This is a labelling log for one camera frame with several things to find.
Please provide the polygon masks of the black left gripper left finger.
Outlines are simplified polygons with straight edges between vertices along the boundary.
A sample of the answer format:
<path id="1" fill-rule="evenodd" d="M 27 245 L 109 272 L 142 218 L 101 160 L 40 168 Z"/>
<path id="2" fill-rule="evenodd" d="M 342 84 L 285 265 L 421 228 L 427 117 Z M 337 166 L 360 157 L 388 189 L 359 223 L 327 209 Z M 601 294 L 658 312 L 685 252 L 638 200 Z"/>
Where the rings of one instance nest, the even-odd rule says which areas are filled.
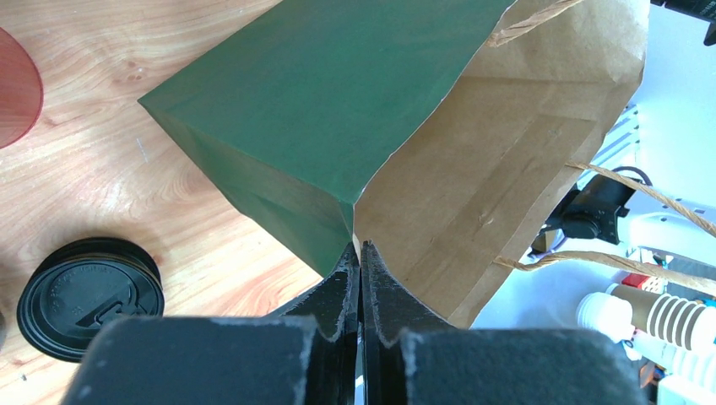
<path id="1" fill-rule="evenodd" d="M 90 345 L 66 404 L 351 404 L 359 259 L 261 317 L 125 317 Z"/>

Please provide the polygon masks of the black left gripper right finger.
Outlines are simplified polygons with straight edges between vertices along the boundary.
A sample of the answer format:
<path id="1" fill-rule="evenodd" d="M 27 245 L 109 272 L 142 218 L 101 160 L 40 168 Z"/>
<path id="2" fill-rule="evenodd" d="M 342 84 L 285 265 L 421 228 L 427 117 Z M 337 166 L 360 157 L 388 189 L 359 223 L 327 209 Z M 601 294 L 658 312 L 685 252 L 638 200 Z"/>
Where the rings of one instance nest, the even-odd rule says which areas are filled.
<path id="1" fill-rule="evenodd" d="M 645 404 L 638 373 L 583 329 L 468 330 L 412 295 L 370 241 L 361 249 L 369 404 Z"/>

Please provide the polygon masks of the green paper bag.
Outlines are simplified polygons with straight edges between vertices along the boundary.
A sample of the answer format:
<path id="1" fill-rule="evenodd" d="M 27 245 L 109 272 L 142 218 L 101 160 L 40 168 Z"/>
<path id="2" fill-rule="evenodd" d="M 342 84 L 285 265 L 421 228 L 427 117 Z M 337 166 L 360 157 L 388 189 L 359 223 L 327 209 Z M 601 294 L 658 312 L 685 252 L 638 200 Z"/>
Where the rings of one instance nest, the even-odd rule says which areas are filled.
<path id="1" fill-rule="evenodd" d="M 140 99 L 316 272 L 476 318 L 642 82 L 648 1 L 283 1 Z"/>

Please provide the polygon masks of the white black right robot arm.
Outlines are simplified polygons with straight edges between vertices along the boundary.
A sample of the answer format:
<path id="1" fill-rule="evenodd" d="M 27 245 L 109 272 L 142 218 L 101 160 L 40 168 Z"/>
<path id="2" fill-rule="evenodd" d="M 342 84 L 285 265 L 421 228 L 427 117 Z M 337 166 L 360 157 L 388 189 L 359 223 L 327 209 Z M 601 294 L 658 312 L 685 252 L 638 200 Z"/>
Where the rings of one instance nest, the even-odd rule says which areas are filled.
<path id="1" fill-rule="evenodd" d="M 645 248 L 667 255 L 715 263 L 715 237 L 666 203 L 604 175 L 574 187 L 545 221 L 540 234 L 562 239 L 532 249 L 532 257 L 555 252 L 566 240 L 602 240 L 615 246 Z"/>

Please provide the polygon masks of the black lid stack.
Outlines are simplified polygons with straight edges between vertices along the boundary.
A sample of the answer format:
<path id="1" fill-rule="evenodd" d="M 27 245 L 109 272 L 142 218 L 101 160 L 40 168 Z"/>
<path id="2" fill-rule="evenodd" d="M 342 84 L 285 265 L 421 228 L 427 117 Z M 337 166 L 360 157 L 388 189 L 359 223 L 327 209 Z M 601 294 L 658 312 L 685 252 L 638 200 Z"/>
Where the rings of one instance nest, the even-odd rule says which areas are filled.
<path id="1" fill-rule="evenodd" d="M 115 237 L 76 240 L 46 257 L 17 304 L 23 338 L 78 363 L 101 328 L 123 316 L 162 316 L 160 270 L 142 247 Z"/>

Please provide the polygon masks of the stacked paper cups background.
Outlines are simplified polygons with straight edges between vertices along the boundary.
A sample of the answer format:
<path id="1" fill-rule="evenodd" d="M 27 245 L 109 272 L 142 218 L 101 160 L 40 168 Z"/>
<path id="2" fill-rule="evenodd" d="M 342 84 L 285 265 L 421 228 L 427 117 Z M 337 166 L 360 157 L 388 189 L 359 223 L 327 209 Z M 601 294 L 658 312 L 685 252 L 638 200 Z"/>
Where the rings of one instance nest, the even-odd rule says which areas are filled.
<path id="1" fill-rule="evenodd" d="M 576 309 L 580 327 L 715 392 L 715 308 L 671 294 L 613 283 L 584 296 Z"/>

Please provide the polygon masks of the red straw holder cup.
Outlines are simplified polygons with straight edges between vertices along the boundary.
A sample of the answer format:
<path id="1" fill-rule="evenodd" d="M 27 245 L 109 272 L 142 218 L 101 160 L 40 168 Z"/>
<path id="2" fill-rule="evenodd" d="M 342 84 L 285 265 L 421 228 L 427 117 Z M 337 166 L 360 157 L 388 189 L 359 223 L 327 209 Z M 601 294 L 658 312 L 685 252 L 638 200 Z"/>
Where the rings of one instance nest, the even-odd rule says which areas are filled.
<path id="1" fill-rule="evenodd" d="M 1 148 L 37 122 L 44 101 L 40 72 L 22 45 L 1 29 Z"/>

